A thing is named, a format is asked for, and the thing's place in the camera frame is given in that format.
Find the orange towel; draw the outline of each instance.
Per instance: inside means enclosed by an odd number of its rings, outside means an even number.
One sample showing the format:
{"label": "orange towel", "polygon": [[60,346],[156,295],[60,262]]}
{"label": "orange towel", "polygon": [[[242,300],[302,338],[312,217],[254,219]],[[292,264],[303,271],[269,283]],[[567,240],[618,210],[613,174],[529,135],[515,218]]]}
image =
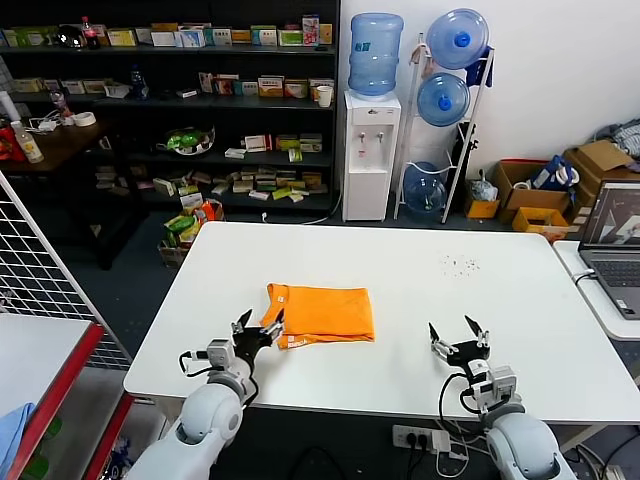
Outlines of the orange towel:
{"label": "orange towel", "polygon": [[338,290],[270,283],[267,291],[271,306],[262,325],[273,323],[284,308],[284,333],[278,340],[281,349],[316,342],[375,340],[366,288]]}

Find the laptop keyboard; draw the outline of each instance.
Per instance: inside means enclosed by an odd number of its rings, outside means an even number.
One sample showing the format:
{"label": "laptop keyboard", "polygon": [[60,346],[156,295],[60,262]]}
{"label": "laptop keyboard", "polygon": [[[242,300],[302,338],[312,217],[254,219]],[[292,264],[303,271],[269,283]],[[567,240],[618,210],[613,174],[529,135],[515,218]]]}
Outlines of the laptop keyboard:
{"label": "laptop keyboard", "polygon": [[610,287],[640,287],[640,262],[594,261],[593,266]]}

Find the white table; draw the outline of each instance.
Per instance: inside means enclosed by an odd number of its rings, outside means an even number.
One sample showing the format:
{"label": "white table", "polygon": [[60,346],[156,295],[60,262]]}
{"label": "white table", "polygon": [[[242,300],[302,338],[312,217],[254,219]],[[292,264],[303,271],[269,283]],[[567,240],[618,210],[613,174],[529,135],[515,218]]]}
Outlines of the white table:
{"label": "white table", "polygon": [[0,417],[40,403],[90,324],[0,313]]}
{"label": "white table", "polygon": [[[206,381],[178,356],[228,338],[269,282],[366,287],[376,341],[311,345],[257,359],[256,403],[288,409],[438,416],[455,371],[429,349],[427,322],[449,342],[491,331],[493,365],[509,364],[527,410],[548,422],[640,422],[640,393],[546,240],[519,233],[208,223],[178,273],[124,386],[169,404]],[[445,415],[472,417],[452,383]]]}
{"label": "white table", "polygon": [[[569,275],[577,275],[589,268],[578,253],[579,245],[580,242],[571,241],[553,244]],[[583,278],[577,287],[609,337],[619,341],[640,341],[640,321],[626,320],[620,315],[598,281]]]}
{"label": "white table", "polygon": [[[580,242],[566,240],[553,244],[553,249],[564,265],[567,274],[571,277],[589,268],[578,253],[579,245]],[[640,341],[640,321],[626,320],[598,281],[583,278],[576,287],[610,338],[618,341]],[[631,375],[636,385],[640,385],[640,362],[631,366]],[[568,435],[570,438],[563,444],[563,447],[565,449],[573,448],[603,428],[604,425],[593,425],[586,429],[576,428]]]}

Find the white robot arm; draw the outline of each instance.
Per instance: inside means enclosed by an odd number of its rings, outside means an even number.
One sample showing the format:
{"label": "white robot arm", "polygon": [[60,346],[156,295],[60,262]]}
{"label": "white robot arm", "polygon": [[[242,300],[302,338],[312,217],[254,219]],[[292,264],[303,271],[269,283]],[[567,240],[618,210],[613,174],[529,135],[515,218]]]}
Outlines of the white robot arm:
{"label": "white robot arm", "polygon": [[[510,367],[491,368],[489,332],[471,318],[467,323],[476,340],[450,345],[429,324],[431,349],[452,367],[462,368],[469,388],[460,394],[462,406],[477,414],[487,432],[489,453],[505,480],[576,480],[546,423],[525,413],[516,394]],[[477,409],[464,398],[472,397]]]}
{"label": "white robot arm", "polygon": [[[233,324],[233,342],[213,340],[206,351],[185,352],[180,365],[187,376],[209,375],[185,400],[167,434],[140,456],[126,480],[206,480],[220,451],[233,441],[242,410],[257,396],[254,360],[282,334],[284,312],[267,328],[246,327],[251,310]],[[211,366],[187,373],[183,360],[209,360]]]}

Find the paper cup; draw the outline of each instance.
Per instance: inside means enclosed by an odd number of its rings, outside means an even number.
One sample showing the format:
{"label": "paper cup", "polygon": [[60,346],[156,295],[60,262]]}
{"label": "paper cup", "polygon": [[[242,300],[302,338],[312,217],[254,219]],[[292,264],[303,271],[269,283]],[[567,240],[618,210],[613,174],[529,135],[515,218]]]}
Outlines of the paper cup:
{"label": "paper cup", "polygon": [[333,87],[321,85],[316,87],[316,90],[318,91],[318,105],[323,108],[330,107],[331,97],[333,96]]}

